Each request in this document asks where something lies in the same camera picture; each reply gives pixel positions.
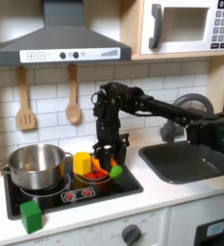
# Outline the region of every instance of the microwave keypad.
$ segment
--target microwave keypad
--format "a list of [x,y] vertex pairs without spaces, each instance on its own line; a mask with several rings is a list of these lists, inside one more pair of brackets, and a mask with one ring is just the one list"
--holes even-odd
[[224,49],[224,11],[218,10],[215,17],[211,49]]

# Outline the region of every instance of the stovetop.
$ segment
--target stovetop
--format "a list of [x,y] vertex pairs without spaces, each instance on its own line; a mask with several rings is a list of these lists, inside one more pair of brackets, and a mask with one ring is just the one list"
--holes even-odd
[[143,188],[129,169],[124,166],[118,179],[111,179],[102,172],[94,171],[85,176],[73,174],[72,160],[65,162],[62,181],[44,190],[26,190],[16,186],[10,175],[4,176],[8,217],[20,219],[20,205],[35,200],[42,214],[72,209],[78,206],[106,201],[142,192]]

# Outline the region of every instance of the silver pot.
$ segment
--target silver pot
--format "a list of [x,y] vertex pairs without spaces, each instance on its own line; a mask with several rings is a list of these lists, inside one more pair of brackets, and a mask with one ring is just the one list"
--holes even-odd
[[59,147],[30,145],[13,152],[8,161],[0,166],[0,171],[11,174],[12,181],[17,186],[43,189],[56,185],[63,178],[64,160],[65,152]]

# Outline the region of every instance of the white countertop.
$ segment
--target white countertop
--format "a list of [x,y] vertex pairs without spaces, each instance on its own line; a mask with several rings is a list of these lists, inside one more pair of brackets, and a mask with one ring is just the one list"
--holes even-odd
[[224,176],[190,184],[168,184],[138,156],[142,146],[159,144],[156,139],[133,142],[126,165],[143,186],[142,193],[46,214],[43,230],[27,235],[20,220],[7,216],[4,181],[0,178],[0,245],[34,239],[152,209],[164,208],[224,193]]

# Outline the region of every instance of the wooden spatula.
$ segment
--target wooden spatula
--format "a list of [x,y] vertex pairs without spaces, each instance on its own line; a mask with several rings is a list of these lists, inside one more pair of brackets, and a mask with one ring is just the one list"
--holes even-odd
[[24,67],[16,68],[19,81],[19,95],[21,109],[16,116],[16,125],[20,130],[30,130],[36,126],[36,119],[33,112],[29,109],[28,94],[26,86],[27,69]]
[[66,118],[71,124],[78,124],[81,121],[81,110],[77,104],[77,67],[68,66],[69,71],[69,104],[66,108]]

